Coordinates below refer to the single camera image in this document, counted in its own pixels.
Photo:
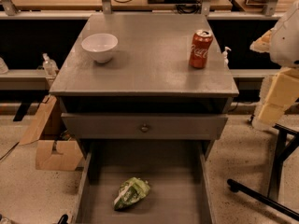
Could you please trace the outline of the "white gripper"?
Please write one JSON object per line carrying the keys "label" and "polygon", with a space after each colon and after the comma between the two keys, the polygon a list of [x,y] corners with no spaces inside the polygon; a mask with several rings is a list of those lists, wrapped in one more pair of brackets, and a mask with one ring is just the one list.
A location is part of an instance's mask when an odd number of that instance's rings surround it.
{"label": "white gripper", "polygon": [[299,0],[272,29],[270,59],[281,67],[291,68],[281,68],[263,80],[252,122],[257,130],[273,127],[299,98]]}

